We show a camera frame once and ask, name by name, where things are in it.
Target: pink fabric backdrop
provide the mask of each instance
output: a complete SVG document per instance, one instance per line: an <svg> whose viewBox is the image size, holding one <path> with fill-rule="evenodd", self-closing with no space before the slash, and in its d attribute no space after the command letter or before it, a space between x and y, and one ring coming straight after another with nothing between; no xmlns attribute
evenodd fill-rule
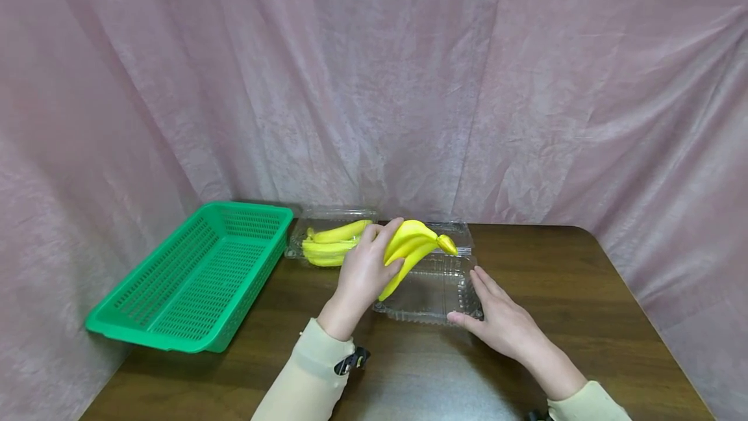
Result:
<svg viewBox="0 0 748 421"><path fill-rule="evenodd" d="M77 419L213 199L581 225L747 416L747 57L748 0L0 0L0 417Z"/></svg>

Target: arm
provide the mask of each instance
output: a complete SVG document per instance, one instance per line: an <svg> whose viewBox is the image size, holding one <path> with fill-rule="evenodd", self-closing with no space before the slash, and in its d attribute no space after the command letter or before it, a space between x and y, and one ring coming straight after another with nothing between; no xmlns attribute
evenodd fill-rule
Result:
<svg viewBox="0 0 748 421"><path fill-rule="evenodd" d="M538 328L530 314L481 267L471 280L483 304L483 322L460 313L448 319L466 328L495 351L521 363L548 397L556 421L630 421L597 382L589 382L568 356Z"/></svg>
<svg viewBox="0 0 748 421"><path fill-rule="evenodd" d="M386 226L368 225L360 242L345 256L338 288L319 317L311 319L286 366L262 398L252 421L327 421L348 375L334 367L353 354L353 331L366 309L403 267L384 267L384 250L402 218Z"/></svg>

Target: sleeve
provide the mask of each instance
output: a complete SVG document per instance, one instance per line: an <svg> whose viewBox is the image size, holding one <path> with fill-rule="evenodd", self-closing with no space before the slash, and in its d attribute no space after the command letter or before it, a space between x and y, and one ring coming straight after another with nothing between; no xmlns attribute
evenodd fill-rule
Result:
<svg viewBox="0 0 748 421"><path fill-rule="evenodd" d="M548 400L548 414L555 421L630 421L626 411L595 381L560 402Z"/></svg>
<svg viewBox="0 0 748 421"><path fill-rule="evenodd" d="M348 382L334 367L354 351L352 339L340 342L311 319L252 421L329 420Z"/></svg>

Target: banana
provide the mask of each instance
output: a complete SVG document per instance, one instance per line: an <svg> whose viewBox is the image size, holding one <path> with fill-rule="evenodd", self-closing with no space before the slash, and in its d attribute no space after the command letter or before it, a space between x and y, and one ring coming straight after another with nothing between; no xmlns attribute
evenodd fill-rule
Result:
<svg viewBox="0 0 748 421"><path fill-rule="evenodd" d="M301 242L301 250L305 255L345 255L356 244L358 244L357 240L341 240L341 242L333 244L318 244L311 239L304 239Z"/></svg>
<svg viewBox="0 0 748 421"><path fill-rule="evenodd" d="M409 257L409 255L412 254L415 249L418 249L425 244L432 244L434 246L434 249L437 248L435 240L432 240L431 238L427 238L425 236L412 238L410 240L407 240L407 242L405 242L403 245L400 245L400 247L390 255L390 258L388 260L385 260L384 266L388 266L389 264L394 262L394 260L397 260L400 257Z"/></svg>
<svg viewBox="0 0 748 421"><path fill-rule="evenodd" d="M408 257L405 257L403 268L401 268L400 272L398 272L398 274L390 280L390 282L387 284L387 287L384 287L384 291L382 292L382 294L379 294L379 301L382 302L385 299L389 298L390 294L392 294L395 289L397 289L400 282L403 281L405 275L407 275L408 272L412 270L413 267L415 267L415 265L420 262L422 258L426 257L429 253L432 253L432 251L438 247L439 246L436 244L436 242L427 242L418 246L412 253L408 254Z"/></svg>
<svg viewBox="0 0 748 421"><path fill-rule="evenodd" d="M449 236L437 235L418 220L404 221L384 251L384 265L387 266L401 257L405 258L405 263L379 295L379 301L387 299L422 258L439 248L445 253L457 255L457 247Z"/></svg>
<svg viewBox="0 0 748 421"><path fill-rule="evenodd" d="M339 228L320 231L319 233L315 232L314 229L309 228L306 230L306 235L317 244L333 244L335 242L340 242L341 240L349 240L356 236L360 236L361 233L364 232L366 226L371 223L372 220L359 220L342 225Z"/></svg>
<svg viewBox="0 0 748 421"><path fill-rule="evenodd" d="M343 255L332 255L326 257L326 255L305 255L306 259L309 260L310 264L316 265L317 267L340 267L345 260L345 254Z"/></svg>
<svg viewBox="0 0 748 421"><path fill-rule="evenodd" d="M398 228L397 232L395 232L395 235L390 240L390 243L387 245L387 249L384 250L384 263L391 262L390 259L393 257L395 250L403 247L403 244L407 243L410 239L424 236L431 238L434 241L436 240L436 233L420 221L403 221L403 224L400 225L400 228Z"/></svg>

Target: person's left hand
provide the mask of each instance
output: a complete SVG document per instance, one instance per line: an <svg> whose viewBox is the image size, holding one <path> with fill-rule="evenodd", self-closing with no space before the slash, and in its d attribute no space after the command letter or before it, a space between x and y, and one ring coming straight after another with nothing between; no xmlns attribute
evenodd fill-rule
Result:
<svg viewBox="0 0 748 421"><path fill-rule="evenodd" d="M345 255L338 288L317 318L331 337L340 341L350 338L366 309L403 267L404 259L384 266L384 251L402 224L402 218L395 218L386 226L366 226L356 247Z"/></svg>

